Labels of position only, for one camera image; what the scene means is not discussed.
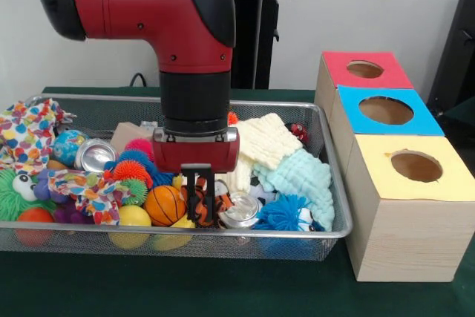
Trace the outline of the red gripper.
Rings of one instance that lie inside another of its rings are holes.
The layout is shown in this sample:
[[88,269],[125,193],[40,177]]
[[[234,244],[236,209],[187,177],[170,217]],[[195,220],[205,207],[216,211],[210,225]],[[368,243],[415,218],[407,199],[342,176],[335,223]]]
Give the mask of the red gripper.
[[[168,133],[164,128],[154,129],[151,139],[154,161],[160,171],[178,173],[182,169],[211,169],[205,173],[206,193],[204,195],[206,221],[215,217],[214,173],[235,170],[240,148],[240,135],[235,127],[228,127],[222,134],[207,137],[183,137]],[[189,220],[196,220],[195,173],[186,172]]]

